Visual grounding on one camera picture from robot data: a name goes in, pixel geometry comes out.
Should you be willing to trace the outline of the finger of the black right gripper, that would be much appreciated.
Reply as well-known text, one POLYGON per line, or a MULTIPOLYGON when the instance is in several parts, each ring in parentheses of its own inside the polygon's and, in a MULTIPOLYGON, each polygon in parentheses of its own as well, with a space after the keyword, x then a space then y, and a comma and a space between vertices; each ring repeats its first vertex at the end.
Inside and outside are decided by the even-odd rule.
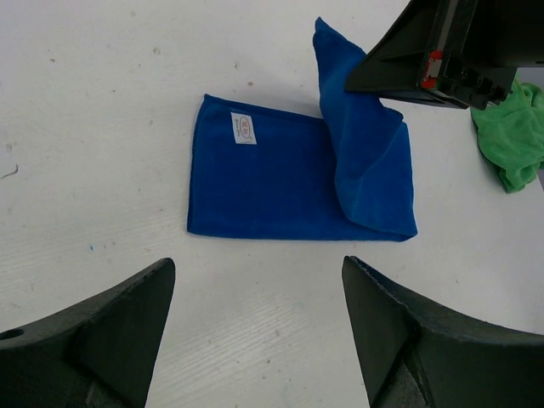
POLYGON ((421 88, 422 71, 436 43, 439 1, 410 1, 379 43, 348 74, 344 90, 405 102, 434 102, 421 88))

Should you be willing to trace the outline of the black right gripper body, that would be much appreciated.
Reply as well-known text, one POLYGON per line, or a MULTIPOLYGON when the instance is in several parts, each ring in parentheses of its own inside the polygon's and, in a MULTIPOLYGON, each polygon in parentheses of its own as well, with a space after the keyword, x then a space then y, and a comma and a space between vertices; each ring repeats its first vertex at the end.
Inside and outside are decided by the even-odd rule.
POLYGON ((421 89, 462 109, 499 105, 520 68, 543 67, 542 1, 449 1, 421 89))

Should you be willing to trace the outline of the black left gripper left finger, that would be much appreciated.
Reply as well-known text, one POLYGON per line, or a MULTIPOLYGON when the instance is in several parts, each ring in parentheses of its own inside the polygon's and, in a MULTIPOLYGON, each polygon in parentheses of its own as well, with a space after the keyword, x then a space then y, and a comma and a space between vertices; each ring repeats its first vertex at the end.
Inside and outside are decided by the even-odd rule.
POLYGON ((1 334, 3 407, 143 407, 175 286, 163 258, 111 289, 1 334))

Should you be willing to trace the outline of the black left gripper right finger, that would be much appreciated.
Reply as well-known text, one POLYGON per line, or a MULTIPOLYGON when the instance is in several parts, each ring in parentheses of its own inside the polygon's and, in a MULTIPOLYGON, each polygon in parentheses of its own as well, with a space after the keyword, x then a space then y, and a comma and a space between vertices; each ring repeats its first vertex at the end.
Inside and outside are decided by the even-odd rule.
POLYGON ((343 289, 372 407, 541 407, 543 337, 469 317, 343 260, 343 289))

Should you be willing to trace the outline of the green towel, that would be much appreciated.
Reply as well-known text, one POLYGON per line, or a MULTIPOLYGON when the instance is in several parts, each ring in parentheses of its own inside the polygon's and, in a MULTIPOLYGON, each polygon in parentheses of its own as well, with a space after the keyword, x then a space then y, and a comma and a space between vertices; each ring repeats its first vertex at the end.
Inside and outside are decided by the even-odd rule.
POLYGON ((471 109, 479 150, 496 170, 503 189, 516 193, 543 169, 543 90, 514 81, 499 105, 471 109))

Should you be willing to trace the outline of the blue towel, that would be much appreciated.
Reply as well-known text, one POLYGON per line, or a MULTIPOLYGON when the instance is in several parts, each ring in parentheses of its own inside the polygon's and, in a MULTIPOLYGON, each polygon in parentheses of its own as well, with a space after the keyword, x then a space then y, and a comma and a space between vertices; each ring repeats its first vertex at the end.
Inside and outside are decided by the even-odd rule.
POLYGON ((221 238, 406 241, 417 234, 402 114, 343 88, 365 52, 314 25, 320 117, 206 95, 192 143, 187 230, 221 238))

